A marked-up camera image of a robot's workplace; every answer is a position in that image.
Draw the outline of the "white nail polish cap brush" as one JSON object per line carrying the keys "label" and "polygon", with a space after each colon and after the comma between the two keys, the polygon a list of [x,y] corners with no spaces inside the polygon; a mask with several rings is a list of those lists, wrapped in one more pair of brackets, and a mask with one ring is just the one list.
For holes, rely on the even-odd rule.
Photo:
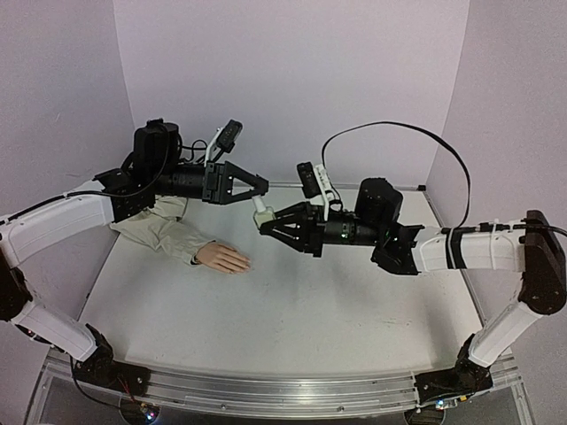
{"label": "white nail polish cap brush", "polygon": [[252,202],[255,208],[255,212],[263,213],[267,210],[264,200],[261,196],[255,196],[252,198]]}

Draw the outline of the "white nail polish bottle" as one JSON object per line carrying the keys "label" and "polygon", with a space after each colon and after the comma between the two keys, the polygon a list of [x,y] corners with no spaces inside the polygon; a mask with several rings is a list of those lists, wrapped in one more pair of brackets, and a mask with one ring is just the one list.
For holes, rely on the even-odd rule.
{"label": "white nail polish bottle", "polygon": [[255,211],[253,214],[253,221],[257,228],[261,228],[263,224],[273,221],[275,219],[276,219],[276,214],[271,207],[267,207],[265,210],[262,211]]}

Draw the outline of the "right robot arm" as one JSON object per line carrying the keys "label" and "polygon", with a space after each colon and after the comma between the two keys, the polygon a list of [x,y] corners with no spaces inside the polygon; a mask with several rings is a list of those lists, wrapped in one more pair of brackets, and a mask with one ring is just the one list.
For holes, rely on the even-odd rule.
{"label": "right robot arm", "polygon": [[371,260],[393,275],[446,270],[507,270],[521,275],[510,303],[463,343],[454,365],[416,376],[417,405],[442,409],[450,400],[493,386],[490,368],[534,322],[566,305],[566,256],[560,228],[530,210],[519,221],[435,228],[399,223],[403,196],[384,178],[362,181],[353,211],[333,211],[327,183],[303,181],[306,201],[274,211],[254,197],[254,220],[264,236],[295,251],[322,256],[327,244],[372,247]]}

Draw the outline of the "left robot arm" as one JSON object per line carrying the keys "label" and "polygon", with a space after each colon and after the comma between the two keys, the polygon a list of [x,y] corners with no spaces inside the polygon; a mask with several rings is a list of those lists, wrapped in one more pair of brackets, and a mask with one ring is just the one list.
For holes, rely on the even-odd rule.
{"label": "left robot arm", "polygon": [[200,234],[183,222],[185,203],[212,205],[238,200],[235,180],[248,182],[262,195],[268,182],[222,161],[242,131],[231,120],[218,129],[205,151],[188,160],[179,127],[150,120],[134,133],[133,149],[121,166],[97,174],[79,187],[1,219],[1,318],[41,343],[63,352],[72,377],[134,396],[147,390],[147,368],[119,362],[103,334],[60,303],[40,297],[23,272],[27,263],[49,261],[48,274],[69,280],[87,267],[100,267],[89,236],[117,230],[164,252],[184,265],[204,266],[225,274],[249,269],[237,249]]}

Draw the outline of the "mannequin hand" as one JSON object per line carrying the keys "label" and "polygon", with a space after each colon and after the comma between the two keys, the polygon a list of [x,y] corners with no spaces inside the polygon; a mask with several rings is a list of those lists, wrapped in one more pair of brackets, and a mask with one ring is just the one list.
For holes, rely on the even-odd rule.
{"label": "mannequin hand", "polygon": [[194,261],[224,274],[241,274],[250,269],[251,261],[235,248],[211,242],[201,247]]}

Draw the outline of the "beige jacket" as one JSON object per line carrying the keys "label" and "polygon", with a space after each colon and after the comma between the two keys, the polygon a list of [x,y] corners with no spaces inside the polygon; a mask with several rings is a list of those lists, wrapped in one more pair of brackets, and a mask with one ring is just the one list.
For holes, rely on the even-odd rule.
{"label": "beige jacket", "polygon": [[186,208],[186,198],[157,196],[153,207],[109,227],[135,243],[194,266],[198,251],[214,240],[182,222]]}

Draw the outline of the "aluminium back table rail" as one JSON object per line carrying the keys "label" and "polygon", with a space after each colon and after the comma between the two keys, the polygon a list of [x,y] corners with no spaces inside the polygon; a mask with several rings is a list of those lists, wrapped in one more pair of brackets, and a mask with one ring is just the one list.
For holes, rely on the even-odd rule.
{"label": "aluminium back table rail", "polygon": [[[358,189],[360,187],[359,183],[334,183],[333,184],[335,189]],[[398,191],[421,191],[425,192],[426,186],[424,184],[417,185],[417,186],[395,186],[392,183],[392,186]],[[270,181],[269,187],[272,188],[296,188],[301,189],[302,183],[301,182],[275,182]]]}

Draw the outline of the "aluminium front rail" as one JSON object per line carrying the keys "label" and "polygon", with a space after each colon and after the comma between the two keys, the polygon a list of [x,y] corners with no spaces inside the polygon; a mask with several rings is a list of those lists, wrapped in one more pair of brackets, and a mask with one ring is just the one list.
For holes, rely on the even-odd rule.
{"label": "aluminium front rail", "polygon": [[199,413],[261,419],[339,419],[372,417],[428,406],[439,410],[483,401],[510,390],[512,416],[522,424],[534,422],[524,383],[511,352],[502,354],[490,375],[475,390],[451,389],[446,370],[415,374],[411,371],[369,376],[278,377],[222,376],[163,367],[125,364],[128,387],[95,384],[92,376],[73,372],[67,355],[52,350],[44,361],[29,403],[25,422],[43,414],[55,378],[105,394],[131,395],[137,401],[180,407]]}

